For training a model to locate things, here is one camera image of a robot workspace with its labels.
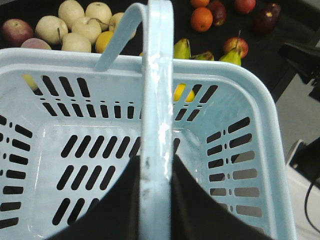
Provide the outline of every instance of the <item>light blue plastic basket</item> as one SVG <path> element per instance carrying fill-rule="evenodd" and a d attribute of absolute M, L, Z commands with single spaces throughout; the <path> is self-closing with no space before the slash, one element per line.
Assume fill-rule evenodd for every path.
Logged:
<path fill-rule="evenodd" d="M 119 55 L 141 20 L 143 57 Z M 168 240 L 174 152 L 235 216 L 296 239 L 277 113 L 260 80 L 225 62 L 172 60 L 165 0 L 129 7 L 109 46 L 103 55 L 0 51 L 0 238 L 60 231 L 141 155 L 139 238 Z"/>

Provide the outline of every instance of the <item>black fabric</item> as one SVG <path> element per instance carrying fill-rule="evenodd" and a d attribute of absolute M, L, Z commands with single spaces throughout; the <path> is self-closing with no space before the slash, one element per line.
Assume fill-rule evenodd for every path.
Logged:
<path fill-rule="evenodd" d="M 136 156 L 92 210 L 47 240 L 138 240 L 139 172 Z M 271 240 L 214 201 L 177 155 L 171 186 L 171 240 Z"/>
<path fill-rule="evenodd" d="M 132 158 L 102 200 L 48 240 L 137 240 L 140 159 Z"/>
<path fill-rule="evenodd" d="M 177 155 L 172 174 L 172 240 L 271 240 L 214 201 Z"/>

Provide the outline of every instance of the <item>orange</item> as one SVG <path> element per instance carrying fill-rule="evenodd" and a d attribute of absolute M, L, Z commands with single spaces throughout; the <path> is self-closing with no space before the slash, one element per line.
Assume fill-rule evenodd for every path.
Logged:
<path fill-rule="evenodd" d="M 210 0 L 190 0 L 192 7 L 195 9 L 200 7 L 206 7 L 209 4 Z"/>
<path fill-rule="evenodd" d="M 205 7 L 198 7 L 191 15 L 191 27 L 198 32 L 207 31 L 214 21 L 211 11 Z"/>

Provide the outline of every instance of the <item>black surface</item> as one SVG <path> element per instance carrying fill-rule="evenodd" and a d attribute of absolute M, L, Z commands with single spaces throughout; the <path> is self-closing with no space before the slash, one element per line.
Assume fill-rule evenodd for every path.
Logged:
<path fill-rule="evenodd" d="M 271 240 L 214 201 L 177 155 L 172 171 L 172 240 Z"/>
<path fill-rule="evenodd" d="M 257 37 L 251 33 L 254 16 L 264 8 L 269 0 L 257 0 L 255 9 L 248 15 L 239 15 L 233 8 L 233 0 L 221 0 L 227 10 L 227 20 L 224 25 L 211 27 L 207 32 L 196 32 L 191 29 L 190 17 L 193 7 L 188 0 L 172 0 L 174 10 L 174 42 L 181 38 L 188 38 L 193 55 L 207 50 L 213 52 L 218 60 L 222 55 L 224 42 L 235 37 L 241 30 L 241 37 L 249 45 L 249 53 L 243 59 L 242 66 L 254 73 L 271 92 L 276 101 L 292 80 L 295 71 L 290 68 L 278 51 L 285 42 L 297 42 L 315 45 L 320 39 L 320 11 L 307 5 L 303 0 L 275 0 L 282 6 L 282 14 L 274 31 L 267 36 Z M 9 18 L 21 18 L 33 27 L 45 15 L 57 15 L 63 0 L 16 0 L 0 6 L 0 24 Z M 92 2 L 79 0 L 86 8 Z M 133 2 L 147 3 L 147 0 L 121 0 L 106 2 L 112 13 L 124 12 Z M 0 38 L 0 48 L 7 45 Z M 137 56 L 142 51 L 142 28 L 137 30 L 136 36 L 129 41 L 121 54 Z"/>
<path fill-rule="evenodd" d="M 140 158 L 83 217 L 47 240 L 138 240 Z"/>

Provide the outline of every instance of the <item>plastic handle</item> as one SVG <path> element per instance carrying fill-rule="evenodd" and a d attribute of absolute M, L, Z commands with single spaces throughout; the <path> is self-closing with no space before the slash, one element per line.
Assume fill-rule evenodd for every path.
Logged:
<path fill-rule="evenodd" d="M 96 64 L 106 71 L 143 23 L 139 239 L 169 240 L 172 177 L 173 9 L 168 0 L 134 3 Z"/>

